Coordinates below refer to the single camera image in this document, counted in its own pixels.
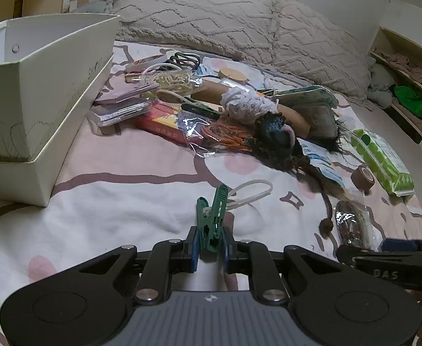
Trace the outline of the green plastic clothespin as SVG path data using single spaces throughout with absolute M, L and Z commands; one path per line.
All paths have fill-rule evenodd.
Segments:
M 229 188 L 225 184 L 217 187 L 212 203 L 204 197 L 196 201 L 199 256 L 204 262 L 214 262 L 224 255 L 223 220 L 226 215 Z

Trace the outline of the green dotted wet wipes pack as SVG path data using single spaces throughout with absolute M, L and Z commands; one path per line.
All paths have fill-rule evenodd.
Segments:
M 351 132 L 350 143 L 389 195 L 401 198 L 415 194 L 412 175 L 380 135 L 366 129 L 355 129 Z

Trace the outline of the brown tape roll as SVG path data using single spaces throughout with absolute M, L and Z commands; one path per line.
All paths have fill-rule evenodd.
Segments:
M 364 195 L 368 195 L 375 185 L 375 179 L 368 166 L 360 165 L 351 174 L 351 182 Z

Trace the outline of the bag of orange rubber bands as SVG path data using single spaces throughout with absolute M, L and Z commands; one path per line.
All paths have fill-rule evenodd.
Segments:
M 252 153 L 251 128 L 226 115 L 212 120 L 192 112 L 181 111 L 177 117 L 177 126 L 183 133 L 188 148 L 201 158 L 223 152 Z

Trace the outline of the crocheted purple doll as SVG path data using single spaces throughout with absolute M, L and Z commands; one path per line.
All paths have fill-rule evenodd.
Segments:
M 256 157 L 277 170 L 287 173 L 302 171 L 318 183 L 326 205 L 326 218 L 320 221 L 319 232 L 321 236 L 328 237 L 334 228 L 333 206 L 323 186 L 322 174 L 302 153 L 299 138 L 294 135 L 291 126 L 286 124 L 285 118 L 280 113 L 267 112 L 248 127 L 253 130 L 250 146 Z

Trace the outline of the red flat box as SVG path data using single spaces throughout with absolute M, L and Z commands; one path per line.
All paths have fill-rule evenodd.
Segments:
M 181 107 L 178 104 L 170 105 L 154 101 L 148 112 L 134 118 L 134 126 L 168 141 L 186 146 L 188 141 L 178 124 L 180 112 Z

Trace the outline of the white blue medicine sachet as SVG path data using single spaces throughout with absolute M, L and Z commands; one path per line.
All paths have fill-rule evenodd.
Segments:
M 326 179 L 345 188 L 345 183 L 335 170 L 326 149 L 303 139 L 299 139 L 298 141 L 302 147 L 302 153 L 310 159 L 310 163 L 317 168 Z

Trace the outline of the black feather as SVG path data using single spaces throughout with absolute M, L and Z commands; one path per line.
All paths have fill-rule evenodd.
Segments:
M 334 154 L 343 154 L 345 150 L 342 147 L 341 139 L 348 131 L 345 123 L 341 120 L 335 121 L 336 136 L 334 138 L 314 138 L 313 143 L 326 149 L 327 152 Z

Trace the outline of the green cloth on shelf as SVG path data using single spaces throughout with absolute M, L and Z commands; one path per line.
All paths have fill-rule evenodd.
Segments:
M 396 86 L 394 95 L 413 115 L 422 120 L 422 92 L 407 86 Z

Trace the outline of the round wooden lid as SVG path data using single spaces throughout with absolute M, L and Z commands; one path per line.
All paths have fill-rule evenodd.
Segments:
M 229 79 L 239 84 L 247 84 L 247 77 L 241 71 L 229 67 L 219 69 L 220 79 Z

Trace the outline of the right wooden bedside shelf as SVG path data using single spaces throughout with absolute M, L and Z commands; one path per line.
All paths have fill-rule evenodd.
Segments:
M 394 95 L 396 86 L 407 86 L 422 92 L 422 45 L 381 27 L 369 55 L 394 80 L 385 88 L 391 94 L 391 104 L 385 109 L 386 114 L 422 148 L 422 120 L 408 111 Z

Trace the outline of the right beige textured pillow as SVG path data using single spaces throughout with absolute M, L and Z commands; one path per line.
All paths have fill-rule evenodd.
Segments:
M 296 0 L 272 1 L 272 66 L 368 104 L 366 51 L 351 34 Z

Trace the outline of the beige textured pillow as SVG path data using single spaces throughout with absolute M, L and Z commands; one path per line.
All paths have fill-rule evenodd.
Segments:
M 120 17 L 121 41 L 272 62 L 272 0 L 107 0 L 105 11 Z
M 296 0 L 272 1 L 272 66 L 368 104 L 366 51 L 351 34 Z

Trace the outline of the white storage box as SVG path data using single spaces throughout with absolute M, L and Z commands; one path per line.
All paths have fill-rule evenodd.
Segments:
M 109 77 L 119 18 L 65 13 L 0 22 L 0 200 L 46 206 Z

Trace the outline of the left beige textured pillow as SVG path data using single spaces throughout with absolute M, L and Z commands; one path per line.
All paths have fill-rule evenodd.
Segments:
M 105 11 L 120 17 L 121 41 L 272 62 L 272 0 L 107 0 Z

